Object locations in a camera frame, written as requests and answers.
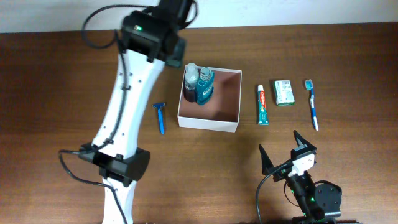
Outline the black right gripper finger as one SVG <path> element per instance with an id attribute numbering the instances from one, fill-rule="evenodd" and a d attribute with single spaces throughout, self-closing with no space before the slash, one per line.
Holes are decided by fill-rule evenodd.
<path id="1" fill-rule="evenodd" d="M 310 142 L 308 142 L 304 137 L 302 137 L 302 136 L 299 134 L 298 131 L 294 130 L 294 131 L 293 131 L 293 134 L 294 134 L 294 138 L 295 138 L 295 141 L 296 141 L 296 143 L 297 143 L 298 146 L 306 145 L 306 146 L 309 147 L 311 150 L 315 150 L 315 149 L 316 149 L 316 147 L 315 147 L 313 144 L 311 144 Z"/>
<path id="2" fill-rule="evenodd" d="M 259 145 L 259 152 L 261 155 L 262 174 L 269 175 L 274 170 L 274 165 L 261 144 Z"/>

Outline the clear purple soap dispenser bottle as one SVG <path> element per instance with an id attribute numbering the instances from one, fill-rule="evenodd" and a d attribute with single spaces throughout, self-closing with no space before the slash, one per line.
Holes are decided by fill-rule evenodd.
<path id="1" fill-rule="evenodd" d="M 198 68 L 194 63 L 185 66 L 184 97 L 189 102 L 196 102 L 196 85 L 199 79 Z"/>

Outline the teal Listerine mouthwash bottle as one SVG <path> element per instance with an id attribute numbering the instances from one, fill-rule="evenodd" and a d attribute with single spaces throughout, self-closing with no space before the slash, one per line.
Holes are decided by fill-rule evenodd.
<path id="1" fill-rule="evenodd" d="M 215 74 L 208 67 L 200 70 L 200 77 L 196 85 L 197 103 L 199 105 L 206 104 L 212 97 L 214 79 Z"/>

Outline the green white Dettol soap box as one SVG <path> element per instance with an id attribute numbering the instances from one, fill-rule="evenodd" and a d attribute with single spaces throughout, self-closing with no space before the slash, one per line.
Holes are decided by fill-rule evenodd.
<path id="1" fill-rule="evenodd" d="M 289 80 L 274 81 L 275 103 L 277 106 L 294 105 L 295 99 Z"/>

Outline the pink cardboard box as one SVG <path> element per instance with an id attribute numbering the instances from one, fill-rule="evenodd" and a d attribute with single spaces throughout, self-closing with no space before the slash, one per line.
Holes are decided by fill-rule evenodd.
<path id="1" fill-rule="evenodd" d="M 204 105 L 189 102 L 180 91 L 178 125 L 181 128 L 205 129 L 234 133 L 239 124 L 242 71 L 214 68 L 214 91 Z"/>

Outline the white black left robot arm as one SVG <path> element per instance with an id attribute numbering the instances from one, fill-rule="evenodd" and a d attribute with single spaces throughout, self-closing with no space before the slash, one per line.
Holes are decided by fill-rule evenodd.
<path id="1" fill-rule="evenodd" d="M 195 1 L 161 0 L 137 9 L 121 24 L 118 74 L 102 126 L 78 156 L 99 167 L 105 188 L 103 223 L 132 223 L 137 181 L 149 163 L 150 152 L 137 146 L 139 126 L 151 90 L 164 67 L 180 67 L 186 41 L 178 32 Z"/>

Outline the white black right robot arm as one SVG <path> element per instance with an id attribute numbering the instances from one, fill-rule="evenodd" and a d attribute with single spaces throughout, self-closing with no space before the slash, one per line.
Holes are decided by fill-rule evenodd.
<path id="1" fill-rule="evenodd" d="M 259 145 L 264 178 L 256 190 L 258 219 L 262 220 L 259 191 L 263 183 L 272 177 L 274 182 L 285 181 L 284 187 L 290 188 L 303 213 L 301 217 L 294 217 L 292 223 L 336 223 L 336 218 L 341 215 L 342 189 L 326 180 L 312 180 L 308 170 L 316 164 L 317 148 L 297 131 L 293 134 L 297 147 L 291 150 L 290 159 L 278 166 L 273 165 L 263 146 Z"/>

